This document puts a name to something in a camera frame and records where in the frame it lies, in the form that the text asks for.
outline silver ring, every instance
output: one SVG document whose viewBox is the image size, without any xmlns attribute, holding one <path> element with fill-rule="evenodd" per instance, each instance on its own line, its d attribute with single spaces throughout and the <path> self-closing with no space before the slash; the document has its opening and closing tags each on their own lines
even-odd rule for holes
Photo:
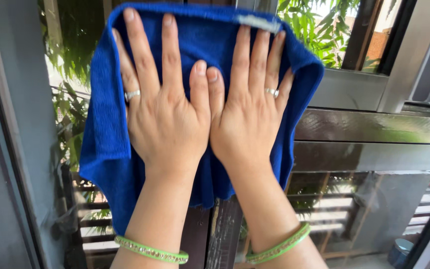
<svg viewBox="0 0 430 269">
<path fill-rule="evenodd" d="M 132 97 L 134 97 L 135 95 L 140 95 L 140 90 L 136 90 L 136 91 L 131 91 L 131 92 L 125 92 L 124 93 L 124 97 L 126 99 L 126 102 L 130 102 L 130 99 L 132 99 Z"/>
<path fill-rule="evenodd" d="M 277 89 L 266 88 L 265 92 L 272 94 L 273 98 L 275 98 L 275 99 L 278 97 L 278 94 L 279 94 L 279 90 L 277 90 Z"/>
</svg>

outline cloth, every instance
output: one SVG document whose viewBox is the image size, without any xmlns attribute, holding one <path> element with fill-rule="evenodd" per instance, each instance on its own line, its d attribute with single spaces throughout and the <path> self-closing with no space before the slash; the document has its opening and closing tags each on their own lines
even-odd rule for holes
<svg viewBox="0 0 430 269">
<path fill-rule="evenodd" d="M 123 9 L 127 7 L 135 8 L 142 18 L 159 75 L 162 17 L 166 12 L 175 15 L 179 29 L 183 85 L 189 99 L 189 74 L 199 59 L 221 71 L 225 91 L 228 92 L 233 49 L 240 21 L 273 32 L 281 29 L 286 31 L 279 81 L 289 67 L 296 76 L 270 156 L 275 176 L 285 188 L 293 165 L 295 125 L 323 76 L 324 67 L 319 59 L 296 40 L 285 22 L 268 13 L 229 6 L 124 3 L 109 16 L 92 58 L 92 95 L 79 171 L 80 176 L 91 180 L 105 194 L 116 233 L 124 235 L 145 180 L 144 163 L 131 147 L 128 137 L 119 59 L 111 32 L 112 27 L 119 30 L 132 57 L 122 15 Z M 256 29 L 252 28 L 252 45 L 255 34 Z M 234 190 L 224 167 L 208 146 L 198 166 L 190 205 L 210 208 L 214 205 L 215 198 L 228 199 L 233 194 Z"/>
</svg>

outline bangle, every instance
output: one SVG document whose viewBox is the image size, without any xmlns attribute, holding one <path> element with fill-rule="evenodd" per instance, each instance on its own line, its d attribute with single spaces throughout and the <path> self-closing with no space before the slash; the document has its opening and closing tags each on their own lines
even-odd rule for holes
<svg viewBox="0 0 430 269">
<path fill-rule="evenodd" d="M 247 262 L 251 264 L 259 264 L 265 261 L 272 260 L 281 254 L 284 254 L 294 246 L 296 246 L 299 242 L 301 242 L 311 231 L 311 227 L 309 223 L 303 223 L 302 227 L 295 232 L 294 235 L 290 236 L 290 238 L 283 241 L 278 246 L 271 248 L 265 252 L 260 254 L 248 254 L 246 256 Z"/>
<path fill-rule="evenodd" d="M 131 250 L 135 253 L 144 255 L 146 257 L 166 261 L 170 263 L 178 263 L 178 264 L 185 264 L 188 261 L 188 254 L 184 251 L 180 251 L 179 254 L 173 254 L 169 252 L 165 252 L 163 250 L 158 250 L 155 248 L 149 248 L 142 244 L 135 243 L 134 241 L 130 241 L 127 238 L 117 235 L 114 241 L 121 245 L 122 247 L 127 248 L 128 250 Z"/>
</svg>

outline blue container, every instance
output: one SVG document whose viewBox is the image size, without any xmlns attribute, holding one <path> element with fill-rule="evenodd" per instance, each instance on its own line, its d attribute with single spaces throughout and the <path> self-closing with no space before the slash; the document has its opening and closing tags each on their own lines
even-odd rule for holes
<svg viewBox="0 0 430 269">
<path fill-rule="evenodd" d="M 387 261 L 395 269 L 402 269 L 404 262 L 406 262 L 406 257 L 408 256 L 413 246 L 413 243 L 405 239 L 396 239 L 393 247 L 391 248 L 391 251 L 387 255 Z"/>
</svg>

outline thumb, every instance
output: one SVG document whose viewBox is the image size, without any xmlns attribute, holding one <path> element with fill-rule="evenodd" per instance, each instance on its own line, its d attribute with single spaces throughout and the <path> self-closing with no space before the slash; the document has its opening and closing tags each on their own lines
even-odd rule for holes
<svg viewBox="0 0 430 269">
<path fill-rule="evenodd" d="M 212 125 L 219 125 L 225 106 L 225 84 L 222 73 L 217 68 L 210 67 L 207 69 L 207 80 Z"/>
<path fill-rule="evenodd" d="M 197 114 L 210 115 L 208 102 L 208 82 L 206 76 L 207 63 L 199 60 L 192 67 L 190 73 L 190 103 Z"/>
</svg>

